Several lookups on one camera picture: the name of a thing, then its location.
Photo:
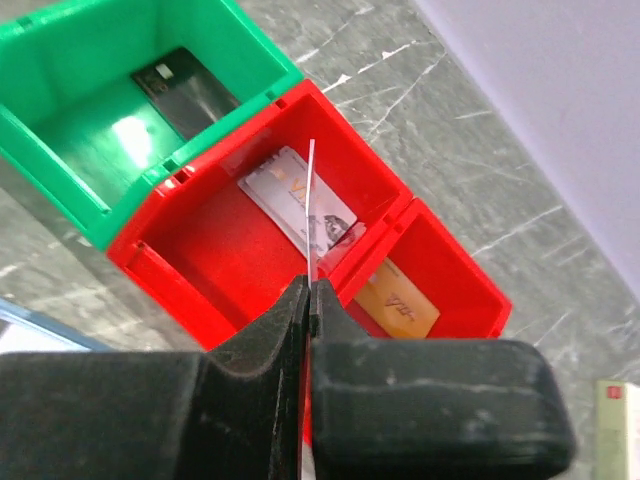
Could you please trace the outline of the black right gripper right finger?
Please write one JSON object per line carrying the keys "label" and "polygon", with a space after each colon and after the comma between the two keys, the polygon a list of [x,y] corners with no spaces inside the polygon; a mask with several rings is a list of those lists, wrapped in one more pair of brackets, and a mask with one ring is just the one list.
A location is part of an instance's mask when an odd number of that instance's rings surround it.
{"label": "black right gripper right finger", "polygon": [[310,291],[320,479],[550,479],[576,454],[552,368],[514,340],[371,337],[331,284]]}

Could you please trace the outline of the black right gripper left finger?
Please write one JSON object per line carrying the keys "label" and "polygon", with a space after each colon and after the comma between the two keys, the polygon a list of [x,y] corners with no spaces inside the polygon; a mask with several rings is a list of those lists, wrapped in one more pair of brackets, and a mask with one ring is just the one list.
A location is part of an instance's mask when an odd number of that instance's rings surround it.
{"label": "black right gripper left finger", "polygon": [[1,357],[5,479],[297,479],[308,281],[208,352]]}

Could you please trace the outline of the red plastic bin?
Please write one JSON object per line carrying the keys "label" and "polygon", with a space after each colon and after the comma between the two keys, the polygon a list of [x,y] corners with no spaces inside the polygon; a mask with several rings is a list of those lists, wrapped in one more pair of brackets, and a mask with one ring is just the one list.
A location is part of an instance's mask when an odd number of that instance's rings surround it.
{"label": "red plastic bin", "polygon": [[337,260],[329,278],[340,303],[368,333],[373,335],[348,307],[390,259],[441,312],[426,338],[500,336],[511,302],[422,201],[413,199],[364,225],[364,235]]}
{"label": "red plastic bin", "polygon": [[198,343],[212,349],[268,310],[306,261],[238,180],[284,146],[313,153],[319,177],[356,217],[356,236],[322,276],[342,303],[409,188],[305,80],[155,187],[108,258]]}

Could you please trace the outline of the blue card holder wallet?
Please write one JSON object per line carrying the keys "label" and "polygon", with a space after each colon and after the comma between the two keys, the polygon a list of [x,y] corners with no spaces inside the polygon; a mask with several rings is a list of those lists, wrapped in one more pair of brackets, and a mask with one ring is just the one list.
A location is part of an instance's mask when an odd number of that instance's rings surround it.
{"label": "blue card holder wallet", "polygon": [[112,351],[40,312],[1,299],[1,353],[11,352]]}

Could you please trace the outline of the white stripe card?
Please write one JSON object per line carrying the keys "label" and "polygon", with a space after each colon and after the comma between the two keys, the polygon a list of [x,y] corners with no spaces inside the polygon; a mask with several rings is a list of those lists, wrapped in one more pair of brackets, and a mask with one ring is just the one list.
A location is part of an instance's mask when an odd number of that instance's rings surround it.
{"label": "white stripe card", "polygon": [[316,140],[309,141],[308,168],[306,180],[305,196],[305,219],[306,219],[306,253],[307,253],[307,276],[309,287],[318,280],[318,244],[316,237],[316,195],[315,195],[315,148]]}
{"label": "white stripe card", "polygon": [[[308,163],[293,148],[284,146],[238,181],[247,194],[294,246],[306,253],[305,196]],[[316,174],[316,237],[318,259],[335,264],[360,240],[364,223]]]}

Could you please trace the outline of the green plastic bin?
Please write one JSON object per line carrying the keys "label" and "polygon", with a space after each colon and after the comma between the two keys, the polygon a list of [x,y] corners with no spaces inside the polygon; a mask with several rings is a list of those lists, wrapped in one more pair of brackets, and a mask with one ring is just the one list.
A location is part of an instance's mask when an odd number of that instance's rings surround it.
{"label": "green plastic bin", "polygon": [[[241,102],[189,141],[131,78],[179,47]],[[302,78],[233,1],[63,1],[1,28],[1,153],[105,250],[155,186]]]}

